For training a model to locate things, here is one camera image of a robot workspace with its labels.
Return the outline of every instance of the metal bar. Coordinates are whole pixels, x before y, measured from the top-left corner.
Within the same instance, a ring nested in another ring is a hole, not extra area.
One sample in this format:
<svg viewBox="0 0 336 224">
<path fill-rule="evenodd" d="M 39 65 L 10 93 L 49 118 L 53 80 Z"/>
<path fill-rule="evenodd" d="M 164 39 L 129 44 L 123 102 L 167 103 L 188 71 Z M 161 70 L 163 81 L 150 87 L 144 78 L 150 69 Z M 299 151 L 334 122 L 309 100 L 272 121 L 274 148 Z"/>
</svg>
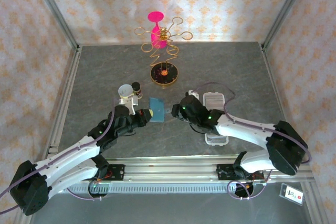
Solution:
<svg viewBox="0 0 336 224">
<path fill-rule="evenodd" d="M 270 31 L 268 32 L 263 47 L 267 50 L 270 46 L 275 34 L 279 31 L 282 23 L 284 22 L 287 14 L 289 13 L 291 7 L 293 6 L 295 0 L 286 0 L 282 6 L 277 18 L 275 19 Z"/>
<path fill-rule="evenodd" d="M 26 216 L 24 213 L 21 211 L 20 208 L 17 209 L 17 214 L 14 219 L 14 224 L 27 224 L 30 223 L 32 220 L 33 215 Z"/>
<path fill-rule="evenodd" d="M 209 43 L 209 41 L 190 41 L 188 40 L 188 42 L 185 41 L 174 41 L 174 44 L 185 44 L 185 43 Z M 103 42 L 103 43 L 83 43 L 80 44 L 80 46 L 82 47 L 91 47 L 91 46 L 119 46 L 119 45 L 142 45 L 143 42 L 141 41 L 134 41 L 134 42 L 130 42 L 130 41 L 116 41 L 116 42 Z"/>
<path fill-rule="evenodd" d="M 316 182 L 302 182 L 301 186 L 312 223 L 328 224 L 329 221 Z"/>
<path fill-rule="evenodd" d="M 96 193 L 225 193 L 229 181 L 218 180 L 217 164 L 232 164 L 237 155 L 177 156 L 118 158 L 110 164 L 125 164 L 123 181 L 102 181 L 93 190 Z M 295 176 L 274 170 L 269 183 L 313 182 L 309 165 L 301 165 Z M 263 184 L 264 180 L 255 180 Z M 77 193 L 86 193 L 88 181 L 71 186 Z"/>
<path fill-rule="evenodd" d="M 59 24 L 60 28 L 63 30 L 67 40 L 69 41 L 73 50 L 77 50 L 78 43 L 76 42 L 68 24 L 66 23 L 61 11 L 59 10 L 55 0 L 45 0 L 47 5 L 50 8 L 51 13 L 55 17 L 57 23 Z"/>
<path fill-rule="evenodd" d="M 267 72 L 268 72 L 269 79 L 271 80 L 271 83 L 272 83 L 272 87 L 273 87 L 273 90 L 274 90 L 274 93 L 275 93 L 275 97 L 277 98 L 277 102 L 278 102 L 281 114 L 282 114 L 283 118 L 285 119 L 286 115 L 285 115 L 285 111 L 283 110 L 283 106 L 282 106 L 282 103 L 281 103 L 280 93 L 279 93 L 278 88 L 275 84 L 274 77 L 273 77 L 274 75 L 273 75 L 272 69 L 270 67 L 270 64 L 268 62 L 268 58 L 267 58 L 267 55 L 266 55 L 265 48 L 260 46 L 260 50 L 261 50 L 261 54 L 263 56 L 263 59 L 264 59 L 265 65 L 266 65 L 266 69 L 267 69 Z"/>
<path fill-rule="evenodd" d="M 58 109 L 57 109 L 57 114 L 54 119 L 53 127 L 51 130 L 50 136 L 48 138 L 48 144 L 46 145 L 46 149 L 44 152 L 46 156 L 48 155 L 50 148 L 55 149 L 55 148 L 58 148 L 59 146 L 67 110 L 69 107 L 72 87 L 75 81 L 79 59 L 80 59 L 80 51 L 74 52 L 74 56 L 72 57 L 72 61 L 69 67 L 68 75 L 67 75 L 67 81 L 63 88 L 61 100 L 59 102 Z"/>
</svg>

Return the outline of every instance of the black round base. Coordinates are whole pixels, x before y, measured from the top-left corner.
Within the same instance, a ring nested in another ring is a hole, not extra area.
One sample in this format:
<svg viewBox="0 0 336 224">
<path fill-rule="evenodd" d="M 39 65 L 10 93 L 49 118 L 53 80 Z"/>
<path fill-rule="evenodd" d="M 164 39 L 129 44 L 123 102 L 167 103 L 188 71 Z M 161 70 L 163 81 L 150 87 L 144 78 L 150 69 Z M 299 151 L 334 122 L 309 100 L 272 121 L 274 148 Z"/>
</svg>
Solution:
<svg viewBox="0 0 336 224">
<path fill-rule="evenodd" d="M 179 71 L 177 67 L 168 62 L 159 62 L 151 70 L 152 80 L 162 86 L 173 84 L 177 80 Z"/>
</svg>

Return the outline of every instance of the gold spiral stand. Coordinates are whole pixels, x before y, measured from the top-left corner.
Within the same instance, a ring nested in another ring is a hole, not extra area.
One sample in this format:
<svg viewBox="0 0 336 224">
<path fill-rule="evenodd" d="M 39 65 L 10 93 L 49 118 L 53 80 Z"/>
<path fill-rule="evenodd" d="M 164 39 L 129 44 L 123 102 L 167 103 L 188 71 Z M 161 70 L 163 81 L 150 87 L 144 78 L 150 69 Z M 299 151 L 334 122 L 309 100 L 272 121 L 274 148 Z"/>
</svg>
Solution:
<svg viewBox="0 0 336 224">
<path fill-rule="evenodd" d="M 155 82 L 158 85 L 161 85 L 163 87 L 166 87 L 168 85 L 173 84 L 179 75 L 179 71 L 177 67 L 173 64 L 171 64 L 169 61 L 176 59 L 178 57 L 178 52 L 179 49 L 176 45 L 173 45 L 172 42 L 173 40 L 171 37 L 174 36 L 182 36 L 182 39 L 184 40 L 191 40 L 193 38 L 193 34 L 189 31 L 184 31 L 181 34 L 174 34 L 172 35 L 170 33 L 170 29 L 172 28 L 173 25 L 180 25 L 183 23 L 183 19 L 180 17 L 174 17 L 172 19 L 172 24 L 170 27 L 167 29 L 166 27 L 161 27 L 157 33 L 153 33 L 151 31 L 147 31 L 143 27 L 137 27 L 134 30 L 134 33 L 137 36 L 144 35 L 146 33 L 153 34 L 157 36 L 159 39 L 152 41 L 152 42 L 146 42 L 141 45 L 141 50 L 146 53 L 151 53 L 150 58 L 155 58 L 154 61 L 150 64 L 152 67 L 151 69 L 151 79 L 153 82 Z M 158 62 L 158 59 L 160 58 L 160 53 L 159 53 L 159 44 L 165 41 L 166 42 L 166 53 L 170 55 L 171 57 L 165 61 Z"/>
</svg>

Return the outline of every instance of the aluminum frame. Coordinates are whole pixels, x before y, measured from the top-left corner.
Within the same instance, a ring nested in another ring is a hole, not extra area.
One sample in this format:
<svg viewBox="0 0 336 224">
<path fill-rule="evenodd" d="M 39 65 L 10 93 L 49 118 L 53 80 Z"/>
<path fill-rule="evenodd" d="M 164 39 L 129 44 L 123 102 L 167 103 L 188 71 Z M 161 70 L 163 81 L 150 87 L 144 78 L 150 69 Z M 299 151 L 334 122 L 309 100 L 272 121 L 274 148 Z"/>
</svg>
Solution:
<svg viewBox="0 0 336 224">
<path fill-rule="evenodd" d="M 273 25 L 271 26 L 270 31 L 268 32 L 265 41 L 263 43 L 263 48 L 267 50 L 267 48 L 270 46 L 272 40 L 274 39 L 275 35 L 278 33 L 282 23 L 285 21 L 287 14 L 291 10 L 293 4 L 296 0 L 286 0 L 283 4 L 278 16 L 276 17 Z"/>
<path fill-rule="evenodd" d="M 45 0 L 47 3 L 51 13 L 55 17 L 55 20 L 59 24 L 60 28 L 64 32 L 64 35 L 66 36 L 68 42 L 70 43 L 73 50 L 78 49 L 78 43 L 75 40 L 75 37 L 73 36 L 68 24 L 66 23 L 61 11 L 59 10 L 55 0 Z"/>
<path fill-rule="evenodd" d="M 262 56 L 264 58 L 265 61 L 265 65 L 267 67 L 267 71 L 268 71 L 268 75 L 271 79 L 271 83 L 280 107 L 280 110 L 283 114 L 283 116 L 286 119 L 286 115 L 281 103 L 281 98 L 279 95 L 279 91 L 277 89 L 277 86 L 275 85 L 274 82 L 274 78 L 273 78 L 273 74 L 272 74 L 272 70 L 271 67 L 269 65 L 268 62 L 268 58 L 267 58 L 267 53 L 264 47 L 260 46 L 260 50 L 262 53 Z M 318 186 L 315 182 L 315 180 L 313 181 L 300 181 L 301 182 L 301 187 L 303 190 L 304 195 L 308 194 L 308 197 L 306 197 L 306 202 L 307 202 L 307 207 L 308 207 L 308 211 L 309 211 L 309 215 L 311 218 L 311 221 L 313 224 L 321 224 L 321 223 L 325 223 L 328 224 L 328 218 L 327 218 L 327 214 L 325 212 L 324 206 L 323 206 L 323 202 L 321 200 L 321 196 L 318 190 Z"/>
<path fill-rule="evenodd" d="M 218 180 L 217 164 L 233 164 L 238 155 L 207 155 L 207 156 L 174 156 L 174 157 L 137 157 L 110 159 L 110 164 L 124 164 L 123 181 L 101 182 L 100 184 L 214 184 L 227 185 L 229 181 Z M 294 176 L 273 170 L 269 183 L 314 182 L 310 166 L 303 164 Z M 255 180 L 256 184 L 264 184 L 264 180 Z M 87 188 L 87 181 L 73 185 Z"/>
<path fill-rule="evenodd" d="M 58 146 L 61 141 L 62 131 L 69 107 L 72 87 L 74 86 L 73 83 L 75 82 L 81 51 L 82 47 L 79 47 L 78 50 L 73 53 L 67 75 L 67 81 L 63 88 L 62 97 L 58 105 L 56 117 L 54 119 L 54 127 L 51 129 L 50 136 L 48 138 L 48 144 L 46 145 L 46 149 L 44 151 L 44 153 L 48 154 L 46 157 L 53 156 L 58 153 Z"/>
</svg>

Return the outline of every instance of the white sticker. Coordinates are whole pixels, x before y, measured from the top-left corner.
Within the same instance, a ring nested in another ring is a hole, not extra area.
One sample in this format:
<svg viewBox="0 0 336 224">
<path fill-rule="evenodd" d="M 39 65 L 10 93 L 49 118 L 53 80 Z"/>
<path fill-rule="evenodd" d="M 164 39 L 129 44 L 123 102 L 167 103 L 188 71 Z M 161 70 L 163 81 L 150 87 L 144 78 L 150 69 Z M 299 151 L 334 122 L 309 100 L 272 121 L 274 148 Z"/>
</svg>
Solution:
<svg viewBox="0 0 336 224">
<path fill-rule="evenodd" d="M 303 201 L 303 192 L 300 192 L 290 186 L 286 187 L 286 194 L 285 197 L 296 202 L 299 203 L 300 205 L 302 205 L 302 201 Z"/>
</svg>

